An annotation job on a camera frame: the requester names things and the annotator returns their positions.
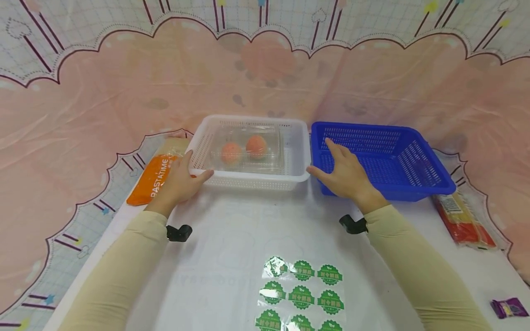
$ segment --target egg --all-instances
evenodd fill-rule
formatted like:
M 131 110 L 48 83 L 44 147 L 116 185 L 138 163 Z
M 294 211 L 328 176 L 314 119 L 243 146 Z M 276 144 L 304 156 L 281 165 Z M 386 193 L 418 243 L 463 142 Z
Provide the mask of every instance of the egg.
M 221 149 L 221 161 L 228 166 L 241 162 L 243 149 L 235 142 L 227 142 Z
M 267 142 L 260 135 L 254 135 L 249 138 L 246 143 L 246 152 L 249 154 L 251 159 L 261 160 L 269 152 Z

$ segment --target white table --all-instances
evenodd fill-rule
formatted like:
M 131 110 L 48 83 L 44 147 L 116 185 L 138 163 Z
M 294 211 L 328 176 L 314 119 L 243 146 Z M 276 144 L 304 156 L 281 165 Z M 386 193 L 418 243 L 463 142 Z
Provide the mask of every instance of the white table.
M 491 299 L 530 290 L 501 252 L 458 248 L 429 199 L 395 203 L 462 277 L 494 330 L 530 330 L 530 318 L 499 320 Z M 102 254 L 143 207 L 124 204 L 44 328 L 60 325 Z M 169 225 L 189 224 L 186 243 L 169 243 L 132 312 L 127 331 L 258 330 L 258 290 L 271 255 L 336 263 L 344 271 L 345 330 L 423 330 L 416 313 L 365 235 L 349 235 L 338 220 L 357 213 L 343 199 L 323 196 L 314 181 L 295 192 L 234 191 L 209 187 L 177 207 Z

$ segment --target white plastic basket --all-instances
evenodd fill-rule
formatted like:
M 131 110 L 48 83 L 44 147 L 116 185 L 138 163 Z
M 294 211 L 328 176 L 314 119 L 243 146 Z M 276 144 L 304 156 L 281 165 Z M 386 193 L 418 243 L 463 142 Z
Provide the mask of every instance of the white plastic basket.
M 305 169 L 311 164 L 311 150 L 305 122 L 232 115 L 211 115 L 203 119 L 188 146 L 188 150 L 193 149 L 190 162 L 192 175 L 197 176 L 206 170 L 215 132 L 222 126 L 278 127 L 282 136 L 284 167 L 280 174 L 215 171 L 207 185 L 290 191 L 296 187 L 296 184 L 305 182 L 309 178 Z

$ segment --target person's left hand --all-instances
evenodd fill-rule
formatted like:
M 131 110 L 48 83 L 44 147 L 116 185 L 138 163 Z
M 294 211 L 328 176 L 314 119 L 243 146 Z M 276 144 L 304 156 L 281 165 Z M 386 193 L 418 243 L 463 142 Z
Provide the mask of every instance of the person's left hand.
M 190 150 L 182 159 L 177 159 L 171 164 L 171 169 L 162 188 L 145 210 L 155 211 L 169 217 L 177 204 L 192 198 L 202 185 L 213 176 L 213 170 L 206 170 L 195 178 L 191 177 L 188 169 L 192 155 L 193 151 Z

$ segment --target black clip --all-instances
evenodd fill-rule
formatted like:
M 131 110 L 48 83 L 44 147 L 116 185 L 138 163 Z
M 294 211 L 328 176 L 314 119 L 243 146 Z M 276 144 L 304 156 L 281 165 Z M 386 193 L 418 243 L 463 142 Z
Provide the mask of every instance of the black clip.
M 180 229 L 175 229 L 171 225 L 166 226 L 167 238 L 169 241 L 180 241 L 181 243 L 188 240 L 193 229 L 189 225 L 183 225 Z
M 363 232 L 368 232 L 368 228 L 366 227 L 366 220 L 364 217 L 355 222 L 350 215 L 344 215 L 340 218 L 339 223 L 340 225 L 342 225 L 342 227 L 346 230 L 347 233 L 352 235 L 358 235 Z

